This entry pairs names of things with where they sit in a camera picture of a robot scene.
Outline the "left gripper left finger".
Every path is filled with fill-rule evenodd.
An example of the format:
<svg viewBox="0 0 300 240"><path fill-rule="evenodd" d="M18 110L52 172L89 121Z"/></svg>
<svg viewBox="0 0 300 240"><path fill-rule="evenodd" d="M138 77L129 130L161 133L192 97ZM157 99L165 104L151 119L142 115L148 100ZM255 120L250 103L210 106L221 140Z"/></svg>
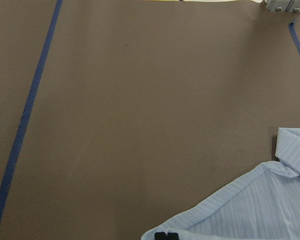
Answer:
<svg viewBox="0 0 300 240"><path fill-rule="evenodd" d="M167 240L167 235L165 232L156 232L154 234L154 240Z"/></svg>

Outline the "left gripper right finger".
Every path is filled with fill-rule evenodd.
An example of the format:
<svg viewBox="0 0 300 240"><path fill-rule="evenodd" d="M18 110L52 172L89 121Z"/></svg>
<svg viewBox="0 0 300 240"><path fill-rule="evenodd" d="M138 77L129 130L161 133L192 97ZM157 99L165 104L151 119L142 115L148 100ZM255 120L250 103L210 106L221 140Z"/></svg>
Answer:
<svg viewBox="0 0 300 240"><path fill-rule="evenodd" d="M176 232L168 232L167 240L179 240L179 235Z"/></svg>

